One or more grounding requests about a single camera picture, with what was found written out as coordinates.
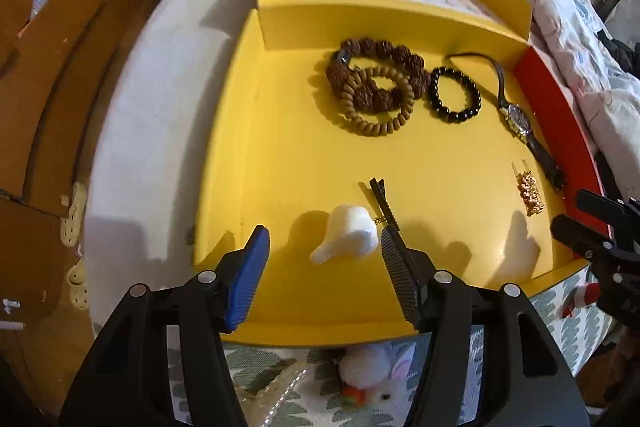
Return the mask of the gold flower hair clip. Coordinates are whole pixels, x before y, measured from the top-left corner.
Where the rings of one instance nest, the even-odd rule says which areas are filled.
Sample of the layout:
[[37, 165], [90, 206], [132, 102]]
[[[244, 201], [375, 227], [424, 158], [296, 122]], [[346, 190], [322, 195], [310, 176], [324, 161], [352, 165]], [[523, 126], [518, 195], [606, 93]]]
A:
[[521, 199], [524, 202], [528, 217], [538, 216], [544, 211], [544, 202], [541, 199], [538, 184], [532, 169], [528, 167], [525, 160], [522, 160], [524, 169], [520, 170], [512, 162], [516, 186]]

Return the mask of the cream foam clog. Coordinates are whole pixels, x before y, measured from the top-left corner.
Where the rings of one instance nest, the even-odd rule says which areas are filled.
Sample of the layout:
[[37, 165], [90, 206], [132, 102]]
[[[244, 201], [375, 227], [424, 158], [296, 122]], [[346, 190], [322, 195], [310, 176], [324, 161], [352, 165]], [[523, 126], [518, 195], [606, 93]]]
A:
[[80, 311], [89, 310], [89, 288], [84, 259], [79, 259], [66, 273], [70, 303]]
[[72, 199], [68, 206], [67, 216], [61, 219], [60, 225], [60, 239], [67, 248], [76, 247], [79, 242], [87, 200], [87, 187], [85, 184], [76, 181], [72, 187]]

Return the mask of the white bed mattress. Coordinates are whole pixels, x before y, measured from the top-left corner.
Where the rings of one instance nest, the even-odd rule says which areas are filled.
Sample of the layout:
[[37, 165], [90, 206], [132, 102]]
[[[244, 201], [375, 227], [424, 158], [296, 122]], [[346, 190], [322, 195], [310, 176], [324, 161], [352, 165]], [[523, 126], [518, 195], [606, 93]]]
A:
[[[89, 315], [97, 334], [125, 291], [144, 282], [182, 284], [191, 275], [196, 206], [206, 141], [222, 80], [256, 0], [162, 0], [119, 76], [93, 156], [82, 251]], [[595, 305], [561, 319], [582, 269], [532, 298], [572, 373], [587, 363], [611, 327]], [[311, 368], [269, 426], [391, 426], [399, 414], [338, 405], [329, 352], [231, 345], [235, 384], [247, 393], [297, 360]]]

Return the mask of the wooden wardrobe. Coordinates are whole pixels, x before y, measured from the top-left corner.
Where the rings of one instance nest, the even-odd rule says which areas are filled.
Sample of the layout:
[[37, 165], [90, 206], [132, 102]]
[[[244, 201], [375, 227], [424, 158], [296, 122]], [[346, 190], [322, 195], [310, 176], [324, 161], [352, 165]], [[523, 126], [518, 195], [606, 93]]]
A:
[[94, 101], [141, 0], [1, 0], [1, 325], [58, 303], [67, 216]]

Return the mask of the yellow cardboard box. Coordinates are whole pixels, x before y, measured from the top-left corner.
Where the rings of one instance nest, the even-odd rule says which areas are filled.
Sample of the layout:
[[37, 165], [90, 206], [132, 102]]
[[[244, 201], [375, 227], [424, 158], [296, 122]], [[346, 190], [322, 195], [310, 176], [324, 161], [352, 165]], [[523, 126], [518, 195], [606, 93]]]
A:
[[[310, 255], [331, 211], [378, 205], [370, 180], [383, 179], [406, 244], [465, 283], [517, 283], [536, 295], [585, 261], [552, 239], [551, 219], [574, 215], [580, 188], [601, 184], [582, 128], [559, 83], [529, 44], [527, 0], [257, 0], [229, 67], [209, 140], [193, 262], [211, 268], [242, 247], [257, 225], [271, 251], [235, 343], [339, 346], [411, 333], [380, 254]], [[448, 124], [418, 102], [405, 126], [366, 138], [345, 121], [324, 71], [347, 38], [403, 44], [427, 67], [448, 65], [482, 92], [480, 113]], [[506, 99], [566, 174], [556, 191], [497, 106]], [[528, 217], [512, 162], [533, 171], [544, 211]]]

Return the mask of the cream foam clog lower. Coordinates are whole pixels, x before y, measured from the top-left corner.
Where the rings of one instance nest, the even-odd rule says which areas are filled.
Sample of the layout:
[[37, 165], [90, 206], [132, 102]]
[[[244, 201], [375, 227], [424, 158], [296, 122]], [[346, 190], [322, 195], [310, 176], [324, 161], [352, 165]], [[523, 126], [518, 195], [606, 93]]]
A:
[[80, 311], [89, 310], [89, 288], [84, 259], [79, 259], [66, 273], [70, 303]]

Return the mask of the black clothing pile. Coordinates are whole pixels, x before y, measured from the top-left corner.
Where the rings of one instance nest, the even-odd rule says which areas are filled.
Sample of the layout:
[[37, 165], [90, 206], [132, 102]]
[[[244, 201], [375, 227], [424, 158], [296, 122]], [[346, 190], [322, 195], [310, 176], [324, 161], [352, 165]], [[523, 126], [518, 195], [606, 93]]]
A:
[[608, 38], [604, 30], [600, 30], [597, 33], [597, 37], [624, 72], [629, 72], [636, 78], [639, 77], [640, 52], [638, 43], [631, 49], [623, 41]]

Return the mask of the cream foam clog upper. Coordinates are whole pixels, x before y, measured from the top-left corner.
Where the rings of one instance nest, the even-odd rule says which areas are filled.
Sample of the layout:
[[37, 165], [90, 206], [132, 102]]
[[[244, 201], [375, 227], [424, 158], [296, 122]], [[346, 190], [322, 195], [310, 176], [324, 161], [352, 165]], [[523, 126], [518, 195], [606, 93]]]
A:
[[67, 216], [61, 219], [60, 225], [60, 239], [67, 248], [76, 247], [79, 242], [87, 200], [87, 187], [85, 184], [76, 181], [72, 187], [72, 199], [68, 206]]

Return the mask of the black strap wristwatch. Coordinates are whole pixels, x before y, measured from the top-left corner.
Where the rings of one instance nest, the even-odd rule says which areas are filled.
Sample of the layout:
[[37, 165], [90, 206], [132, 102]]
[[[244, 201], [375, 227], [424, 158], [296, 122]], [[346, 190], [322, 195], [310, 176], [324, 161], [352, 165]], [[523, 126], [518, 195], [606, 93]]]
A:
[[498, 78], [497, 106], [506, 125], [528, 147], [553, 188], [562, 191], [566, 185], [566, 174], [534, 135], [533, 125], [524, 110], [506, 99], [506, 74], [502, 66], [493, 58], [474, 52], [450, 54], [448, 58], [467, 56], [484, 58], [492, 66]]

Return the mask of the white plush bunny hair clip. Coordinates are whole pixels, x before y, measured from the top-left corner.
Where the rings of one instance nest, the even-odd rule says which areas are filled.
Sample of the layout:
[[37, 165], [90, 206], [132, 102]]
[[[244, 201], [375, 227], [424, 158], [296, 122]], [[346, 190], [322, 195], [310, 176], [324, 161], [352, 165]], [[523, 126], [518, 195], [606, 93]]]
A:
[[346, 407], [392, 411], [407, 398], [416, 344], [397, 351], [390, 343], [347, 348], [337, 364]]

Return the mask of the white pear-shaped hair clip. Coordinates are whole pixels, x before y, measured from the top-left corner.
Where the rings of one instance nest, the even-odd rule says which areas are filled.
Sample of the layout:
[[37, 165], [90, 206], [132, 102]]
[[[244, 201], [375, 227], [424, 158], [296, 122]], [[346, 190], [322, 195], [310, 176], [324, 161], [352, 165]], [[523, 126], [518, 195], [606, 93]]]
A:
[[357, 259], [369, 256], [380, 245], [378, 224], [390, 225], [396, 231], [399, 225], [386, 199], [384, 180], [370, 180], [370, 189], [383, 217], [374, 219], [369, 211], [357, 205], [339, 205], [329, 215], [326, 234], [321, 244], [310, 255], [310, 261], [322, 265], [336, 256], [349, 255]]

